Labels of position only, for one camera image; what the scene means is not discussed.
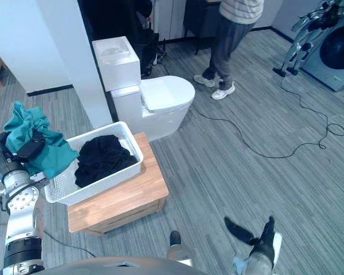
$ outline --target white pillar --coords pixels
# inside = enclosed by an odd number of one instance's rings
[[[37,4],[93,127],[112,123],[78,2],[37,0]]]

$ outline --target toilet seat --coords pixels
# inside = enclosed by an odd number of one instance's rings
[[[145,105],[151,112],[189,104],[195,96],[195,89],[191,83],[177,76],[142,80],[139,87]]]

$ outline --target white laundry basket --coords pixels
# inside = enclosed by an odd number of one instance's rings
[[[50,183],[45,186],[45,194],[48,202],[60,202],[65,205],[74,205],[140,173],[143,154],[125,122],[120,121],[98,128],[91,132],[68,139],[68,142],[71,148],[80,151],[85,142],[98,136],[105,135],[117,136],[122,147],[128,149],[130,154],[134,155],[138,162],[100,179],[97,182],[80,188],[75,184],[75,171],[78,169],[79,162],[76,159],[64,172],[50,180]]]

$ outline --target floor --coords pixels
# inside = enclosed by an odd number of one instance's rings
[[[270,30],[251,32],[232,56],[234,94],[213,101],[212,89],[194,84],[200,112],[235,121],[255,150],[271,156],[316,143],[325,132],[324,119],[299,108],[298,99],[280,89],[281,78],[271,71],[288,46]],[[163,63],[169,73],[187,80],[209,62],[209,49],[195,56],[193,41],[167,44],[167,52]],[[151,77],[165,74],[158,65]],[[27,108],[40,106],[52,128],[68,138],[91,129],[73,89],[27,97],[12,75],[4,72],[2,80],[0,131],[15,100]],[[304,72],[283,85],[301,94],[304,105],[344,126],[344,91],[334,93]],[[99,257],[165,257],[169,233],[179,230],[196,253],[196,268],[219,275],[232,274],[233,257],[250,251],[228,233],[223,217],[259,235],[273,214],[283,235],[277,274],[344,274],[344,137],[329,135],[323,143],[326,150],[305,146],[288,159],[263,158],[243,144],[231,124],[208,120],[191,107],[178,132],[151,143],[170,190],[162,213],[96,237],[69,233],[66,207],[47,203],[45,226],[54,237]],[[6,221],[0,212],[0,222]],[[4,237],[5,227],[0,227],[0,268]],[[45,236],[43,257],[50,268],[90,256]]]

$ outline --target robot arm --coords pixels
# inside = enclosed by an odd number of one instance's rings
[[[0,134],[0,180],[4,184],[0,205],[9,214],[4,268],[0,275],[27,275],[44,270],[41,260],[44,201],[38,190],[40,183],[30,179],[22,162],[24,155],[33,157],[43,146],[29,142],[24,151],[14,156],[5,146],[7,136],[6,132]]]
[[[246,275],[271,274],[279,258],[282,245],[282,235],[274,231],[274,218],[269,217],[260,238],[255,238],[250,231],[235,224],[228,217],[224,218],[224,222],[233,236],[245,244],[253,246],[246,260],[234,258],[233,265],[236,273]]]
[[[331,7],[333,4],[335,4],[336,1],[326,1],[321,4],[318,9],[311,11],[310,13],[306,14],[305,16],[300,16],[299,21],[293,25],[291,28],[292,32],[297,32],[300,28],[302,28],[308,21],[315,20],[317,18],[320,18],[323,13]]]

